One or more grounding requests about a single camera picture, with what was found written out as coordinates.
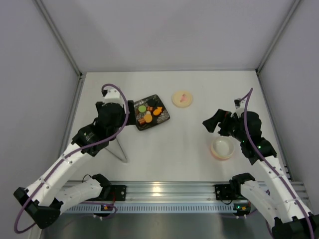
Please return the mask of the red bacon strip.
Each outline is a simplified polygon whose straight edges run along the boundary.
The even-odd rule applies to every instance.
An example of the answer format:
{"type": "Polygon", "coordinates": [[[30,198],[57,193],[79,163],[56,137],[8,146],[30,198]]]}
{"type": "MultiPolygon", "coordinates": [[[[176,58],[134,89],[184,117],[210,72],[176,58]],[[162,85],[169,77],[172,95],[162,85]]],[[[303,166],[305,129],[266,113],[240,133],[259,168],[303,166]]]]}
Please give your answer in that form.
{"type": "Polygon", "coordinates": [[[147,123],[144,118],[139,119],[138,122],[140,125],[145,125],[147,123]]]}

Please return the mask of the round yellow cracker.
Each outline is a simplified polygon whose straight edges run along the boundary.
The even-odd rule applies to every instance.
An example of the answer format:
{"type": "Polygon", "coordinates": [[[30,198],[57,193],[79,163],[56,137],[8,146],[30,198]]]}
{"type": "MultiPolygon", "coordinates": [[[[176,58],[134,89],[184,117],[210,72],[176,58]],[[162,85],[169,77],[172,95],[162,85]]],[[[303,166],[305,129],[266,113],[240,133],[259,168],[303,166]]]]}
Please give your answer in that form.
{"type": "Polygon", "coordinates": [[[151,123],[152,120],[153,120],[153,117],[152,117],[152,115],[146,114],[144,116],[144,120],[145,120],[146,123],[151,123]]]}

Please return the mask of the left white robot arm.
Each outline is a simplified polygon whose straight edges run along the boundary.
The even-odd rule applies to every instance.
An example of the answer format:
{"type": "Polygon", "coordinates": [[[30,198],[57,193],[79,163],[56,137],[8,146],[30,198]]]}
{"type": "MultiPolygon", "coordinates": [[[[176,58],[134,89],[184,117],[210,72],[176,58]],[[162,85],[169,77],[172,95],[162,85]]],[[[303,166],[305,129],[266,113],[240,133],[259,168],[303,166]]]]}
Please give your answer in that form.
{"type": "Polygon", "coordinates": [[[125,126],[135,124],[134,102],[122,106],[97,102],[98,116],[79,129],[57,161],[33,184],[19,187],[14,197],[40,229],[51,226],[69,208],[83,203],[95,204],[107,200],[112,184],[102,174],[67,190],[62,187],[88,159],[95,157],[116,139],[125,126]]]}

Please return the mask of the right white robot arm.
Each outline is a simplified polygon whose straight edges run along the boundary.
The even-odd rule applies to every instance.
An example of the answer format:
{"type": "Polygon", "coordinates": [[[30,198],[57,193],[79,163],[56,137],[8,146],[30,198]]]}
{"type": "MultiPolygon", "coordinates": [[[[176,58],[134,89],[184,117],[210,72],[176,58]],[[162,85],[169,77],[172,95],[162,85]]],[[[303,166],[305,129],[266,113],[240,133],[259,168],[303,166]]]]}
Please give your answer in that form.
{"type": "Polygon", "coordinates": [[[208,132],[216,127],[221,136],[240,142],[252,173],[233,176],[233,194],[248,199],[264,217],[275,239],[317,239],[319,217],[297,196],[283,171],[277,153],[264,137],[262,122],[255,112],[238,115],[219,109],[202,123],[208,132]]]}

